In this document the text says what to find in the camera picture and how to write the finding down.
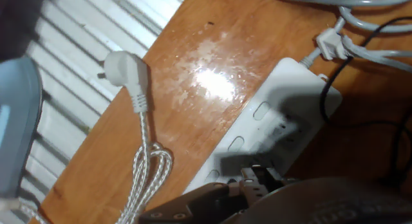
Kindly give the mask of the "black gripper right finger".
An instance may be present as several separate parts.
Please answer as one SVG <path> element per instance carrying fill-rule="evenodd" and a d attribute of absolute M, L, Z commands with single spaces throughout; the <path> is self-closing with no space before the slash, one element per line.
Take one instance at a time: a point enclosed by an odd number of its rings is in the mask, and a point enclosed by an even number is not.
<path fill-rule="evenodd" d="M 276 187 L 277 187 L 277 189 L 280 189 L 282 187 L 285 187 L 285 186 L 288 186 L 288 185 L 291 185 L 291 184 L 297 183 L 297 182 L 298 182 L 298 179 L 296 179 L 296 178 L 283 178 L 283 179 L 277 180 Z"/>

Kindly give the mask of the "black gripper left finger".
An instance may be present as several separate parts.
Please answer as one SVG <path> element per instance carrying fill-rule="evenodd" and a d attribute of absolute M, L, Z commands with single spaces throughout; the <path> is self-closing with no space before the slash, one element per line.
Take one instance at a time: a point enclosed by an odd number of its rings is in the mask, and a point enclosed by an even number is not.
<path fill-rule="evenodd" d="M 235 223 L 249 207 L 243 186 L 257 182 L 254 169 L 242 169 L 239 182 L 208 183 L 145 211 L 139 216 L 138 224 Z"/>

